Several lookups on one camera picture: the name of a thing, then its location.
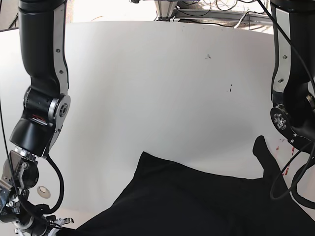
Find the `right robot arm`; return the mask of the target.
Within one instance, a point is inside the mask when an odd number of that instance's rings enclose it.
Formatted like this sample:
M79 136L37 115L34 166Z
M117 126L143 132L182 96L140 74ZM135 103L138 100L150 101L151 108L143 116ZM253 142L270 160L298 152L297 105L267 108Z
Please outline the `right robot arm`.
M21 0L18 20L21 55L31 85L23 99L23 113L15 125L0 178L0 220L15 225L18 235L55 236L72 218L57 218L64 197L64 180L49 152L70 108L68 67L64 54L67 2ZM39 179L37 159L55 170L60 193L53 207L29 202Z

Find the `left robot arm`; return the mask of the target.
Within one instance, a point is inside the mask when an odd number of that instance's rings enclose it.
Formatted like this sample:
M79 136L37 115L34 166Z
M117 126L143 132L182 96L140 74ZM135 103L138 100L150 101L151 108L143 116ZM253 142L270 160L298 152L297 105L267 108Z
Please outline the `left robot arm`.
M274 127L296 149L310 155L294 175L289 191L302 206L314 209L314 202L302 197L297 184L315 165L315 2L273 0L275 67L271 85Z

